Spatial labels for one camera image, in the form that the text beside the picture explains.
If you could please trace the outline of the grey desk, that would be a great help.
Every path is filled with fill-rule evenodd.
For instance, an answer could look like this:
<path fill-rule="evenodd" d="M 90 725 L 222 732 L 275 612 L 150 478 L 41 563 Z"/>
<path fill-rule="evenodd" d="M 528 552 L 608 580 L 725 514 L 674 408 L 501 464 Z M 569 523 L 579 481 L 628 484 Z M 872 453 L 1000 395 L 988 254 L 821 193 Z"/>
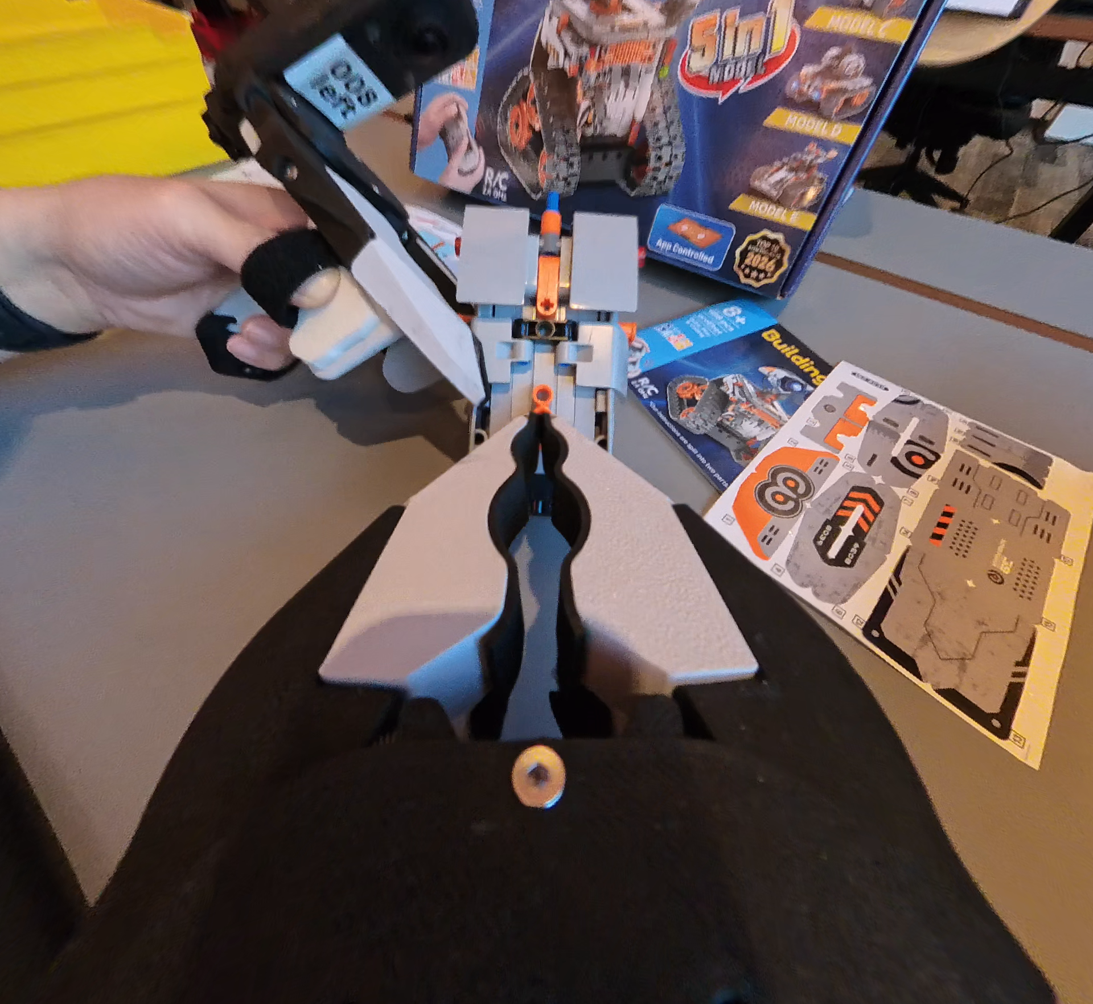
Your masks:
<path fill-rule="evenodd" d="M 1092 335 L 1092 251 L 1084 246 L 855 190 L 828 225 L 823 250 Z"/>
<path fill-rule="evenodd" d="M 1091 338 L 822 249 L 789 330 L 1091 468 Z M 114 334 L 2 366 L 2 728 L 89 902 L 240 648 L 466 448 L 437 390 L 218 377 Z M 823 623 L 1062 1002 L 1091 1002 L 1091 574 L 1038 770 Z"/>

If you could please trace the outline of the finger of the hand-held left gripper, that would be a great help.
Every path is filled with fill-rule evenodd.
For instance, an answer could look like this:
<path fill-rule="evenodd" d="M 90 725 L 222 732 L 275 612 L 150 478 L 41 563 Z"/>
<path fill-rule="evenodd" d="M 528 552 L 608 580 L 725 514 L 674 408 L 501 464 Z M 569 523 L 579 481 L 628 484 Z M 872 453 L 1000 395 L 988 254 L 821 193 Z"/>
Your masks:
<path fill-rule="evenodd" d="M 485 374 L 472 329 L 410 258 L 378 209 L 332 169 L 327 174 L 374 233 L 350 265 L 353 277 L 433 367 L 479 405 L 485 399 Z"/>
<path fill-rule="evenodd" d="M 416 393 L 442 379 L 468 393 L 468 354 L 457 344 L 433 341 L 425 352 L 408 339 L 396 341 L 384 354 L 383 375 L 400 393 Z"/>

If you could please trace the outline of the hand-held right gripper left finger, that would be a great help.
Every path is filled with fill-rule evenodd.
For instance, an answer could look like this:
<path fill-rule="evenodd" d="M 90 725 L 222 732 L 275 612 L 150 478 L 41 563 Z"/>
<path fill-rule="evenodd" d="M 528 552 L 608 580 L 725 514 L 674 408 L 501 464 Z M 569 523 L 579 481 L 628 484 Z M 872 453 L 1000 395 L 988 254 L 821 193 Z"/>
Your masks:
<path fill-rule="evenodd" d="M 512 544 L 525 528 L 525 418 L 407 504 L 334 646 L 326 683 L 432 698 L 500 733 L 525 646 Z"/>

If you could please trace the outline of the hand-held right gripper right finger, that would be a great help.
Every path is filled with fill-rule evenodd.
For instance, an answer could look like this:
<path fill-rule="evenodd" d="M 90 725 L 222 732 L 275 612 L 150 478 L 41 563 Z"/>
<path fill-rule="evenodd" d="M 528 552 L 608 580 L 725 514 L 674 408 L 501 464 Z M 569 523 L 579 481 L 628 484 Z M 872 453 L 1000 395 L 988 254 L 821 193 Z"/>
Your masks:
<path fill-rule="evenodd" d="M 556 614 L 559 721 L 610 721 L 638 695 L 753 677 L 747 646 L 671 500 L 544 420 L 551 519 L 569 552 Z"/>

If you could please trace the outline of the robot kit box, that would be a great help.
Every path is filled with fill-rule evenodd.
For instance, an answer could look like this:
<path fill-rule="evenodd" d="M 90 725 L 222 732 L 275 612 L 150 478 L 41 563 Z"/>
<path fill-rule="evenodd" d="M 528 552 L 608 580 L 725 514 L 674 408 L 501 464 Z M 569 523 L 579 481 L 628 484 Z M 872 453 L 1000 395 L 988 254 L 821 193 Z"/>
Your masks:
<path fill-rule="evenodd" d="M 633 215 L 649 259 L 788 297 L 947 0 L 472 0 L 411 168 Z"/>

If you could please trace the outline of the person's left hand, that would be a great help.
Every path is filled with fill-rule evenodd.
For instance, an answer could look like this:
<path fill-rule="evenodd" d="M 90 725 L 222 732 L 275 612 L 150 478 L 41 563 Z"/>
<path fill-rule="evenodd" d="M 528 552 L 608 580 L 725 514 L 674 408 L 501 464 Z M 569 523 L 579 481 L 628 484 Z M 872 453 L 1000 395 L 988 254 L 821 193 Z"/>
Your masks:
<path fill-rule="evenodd" d="M 191 336 L 277 234 L 309 226 L 281 189 L 96 177 L 1 192 L 1 290 L 70 333 Z"/>

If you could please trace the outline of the black office chair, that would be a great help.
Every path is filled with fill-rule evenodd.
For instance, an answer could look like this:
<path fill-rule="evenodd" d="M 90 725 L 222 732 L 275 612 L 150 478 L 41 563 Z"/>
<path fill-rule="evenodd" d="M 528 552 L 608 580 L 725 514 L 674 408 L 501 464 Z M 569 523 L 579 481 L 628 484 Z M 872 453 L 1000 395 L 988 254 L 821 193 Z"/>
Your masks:
<path fill-rule="evenodd" d="M 856 182 L 927 206 L 954 202 L 966 213 L 973 186 L 960 192 L 941 178 L 974 138 L 1011 143 L 1031 123 L 1036 99 L 1091 107 L 1091 45 L 1079 44 L 1073 68 L 1063 67 L 1062 49 L 1062 42 L 1020 37 L 966 63 L 916 68 L 882 127 L 904 158 L 862 169 Z"/>

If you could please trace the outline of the black wristband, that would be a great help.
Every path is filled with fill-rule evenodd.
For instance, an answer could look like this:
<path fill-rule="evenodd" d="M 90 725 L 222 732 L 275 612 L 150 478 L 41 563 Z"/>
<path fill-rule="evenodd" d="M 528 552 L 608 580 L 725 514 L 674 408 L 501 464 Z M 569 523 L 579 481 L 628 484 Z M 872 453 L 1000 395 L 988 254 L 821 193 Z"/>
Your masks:
<path fill-rule="evenodd" d="M 99 336 L 99 332 L 70 333 L 27 314 L 1 293 L 2 358 L 56 349 L 73 347 Z"/>

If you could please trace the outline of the grey toy robot model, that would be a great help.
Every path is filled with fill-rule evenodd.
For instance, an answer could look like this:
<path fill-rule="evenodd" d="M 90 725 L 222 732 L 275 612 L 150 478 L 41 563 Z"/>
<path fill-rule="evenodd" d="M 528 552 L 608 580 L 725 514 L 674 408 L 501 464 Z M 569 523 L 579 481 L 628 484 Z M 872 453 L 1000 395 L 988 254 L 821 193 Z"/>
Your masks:
<path fill-rule="evenodd" d="M 533 388 L 545 382 L 552 416 L 611 450 L 632 334 L 620 316 L 638 302 L 637 221 L 576 213 L 566 232 L 556 193 L 537 232 L 529 218 L 525 208 L 465 211 L 457 292 L 474 307 L 486 378 L 470 447 L 530 414 Z"/>

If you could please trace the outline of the yellow plastic bin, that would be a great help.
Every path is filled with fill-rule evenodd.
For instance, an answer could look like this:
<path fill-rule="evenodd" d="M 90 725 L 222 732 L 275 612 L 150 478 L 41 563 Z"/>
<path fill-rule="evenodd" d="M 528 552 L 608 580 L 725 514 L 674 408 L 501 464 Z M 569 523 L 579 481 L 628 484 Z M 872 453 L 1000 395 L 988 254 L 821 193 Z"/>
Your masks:
<path fill-rule="evenodd" d="M 166 176 L 227 158 L 190 17 L 150 0 L 1 0 L 1 184 Z"/>

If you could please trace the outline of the sticker sheet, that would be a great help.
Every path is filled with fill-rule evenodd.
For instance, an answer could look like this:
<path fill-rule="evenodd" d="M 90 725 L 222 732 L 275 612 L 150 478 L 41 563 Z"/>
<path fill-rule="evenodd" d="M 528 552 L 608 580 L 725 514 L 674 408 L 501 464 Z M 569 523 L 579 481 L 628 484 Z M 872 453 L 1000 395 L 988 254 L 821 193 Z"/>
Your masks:
<path fill-rule="evenodd" d="M 1092 476 L 843 361 L 706 521 L 1038 768 Z"/>

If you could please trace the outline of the blue cover booklet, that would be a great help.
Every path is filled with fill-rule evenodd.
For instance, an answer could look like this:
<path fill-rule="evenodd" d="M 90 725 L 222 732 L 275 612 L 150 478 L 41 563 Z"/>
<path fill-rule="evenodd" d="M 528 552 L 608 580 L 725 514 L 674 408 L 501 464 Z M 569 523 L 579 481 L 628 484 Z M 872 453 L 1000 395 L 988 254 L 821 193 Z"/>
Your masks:
<path fill-rule="evenodd" d="M 717 491 L 832 367 L 755 302 L 721 302 L 631 334 L 630 388 Z"/>

